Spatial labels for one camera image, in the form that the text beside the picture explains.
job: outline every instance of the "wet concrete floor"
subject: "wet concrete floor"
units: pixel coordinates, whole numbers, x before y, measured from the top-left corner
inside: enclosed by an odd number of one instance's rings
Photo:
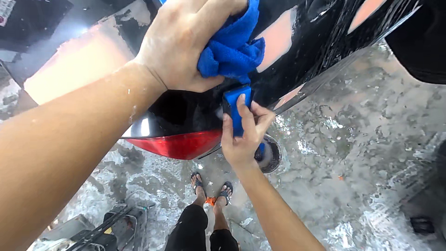
[[[18,92],[17,84],[0,74],[1,120],[20,105]],[[428,238],[414,234],[409,223],[409,217],[428,214],[440,229],[446,196],[437,186],[433,160],[435,147],[446,139],[444,107],[446,87],[411,77],[380,42],[276,117],[268,133],[284,156],[267,177],[328,250],[444,250],[440,230]],[[147,250],[162,250],[194,200],[193,171],[201,172],[208,195],[226,180],[234,184],[226,217],[252,234],[253,250],[270,250],[221,151],[201,160],[174,160],[119,140],[60,213],[59,223],[82,213],[97,226],[121,199],[154,204]],[[429,203],[436,210],[426,209]],[[205,209],[210,235],[213,213]]]

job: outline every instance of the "wrist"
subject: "wrist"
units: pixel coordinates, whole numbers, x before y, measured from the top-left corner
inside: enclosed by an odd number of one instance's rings
[[[257,161],[252,158],[247,161],[238,162],[232,165],[232,168],[237,172],[239,170],[260,169]]]
[[[130,60],[125,67],[132,68],[140,82],[149,88],[152,92],[157,91],[160,94],[167,91],[166,85],[154,74],[147,66],[139,63],[137,60]]]

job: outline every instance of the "red tail light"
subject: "red tail light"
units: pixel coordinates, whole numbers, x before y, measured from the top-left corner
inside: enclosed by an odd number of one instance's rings
[[[174,159],[193,159],[215,147],[221,137],[222,131],[218,129],[168,137],[128,139],[127,141],[161,156]]]

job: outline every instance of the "orange object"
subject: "orange object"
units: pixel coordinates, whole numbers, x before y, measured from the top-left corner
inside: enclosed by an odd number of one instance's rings
[[[216,197],[208,197],[204,203],[209,203],[211,206],[215,206],[215,202],[217,201]]]

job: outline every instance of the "black sandal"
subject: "black sandal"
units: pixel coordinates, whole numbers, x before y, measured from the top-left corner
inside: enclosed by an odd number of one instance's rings
[[[202,179],[202,177],[201,177],[201,174],[199,173],[199,172],[193,172],[192,173],[192,175],[190,176],[190,179],[192,179],[194,176],[196,176],[196,175],[200,175],[200,178]],[[197,195],[197,187],[202,187],[203,188],[203,191],[204,191],[204,196],[207,198],[207,195],[206,195],[206,190],[204,190],[204,186],[203,186],[203,182],[201,182],[201,181],[199,181],[198,180],[198,177],[197,177],[197,179],[195,180],[195,184],[194,184],[194,193],[195,193],[195,195]]]
[[[229,181],[226,181],[223,184],[223,186],[224,185],[226,185],[226,189],[219,193],[219,196],[217,197],[217,199],[220,198],[220,197],[224,197],[226,199],[226,205],[228,205],[229,201],[231,200],[231,198],[229,197],[229,194],[227,193],[226,190],[229,188],[231,190],[231,196],[232,196],[232,194],[234,193],[234,188],[232,187],[232,183],[229,182]]]

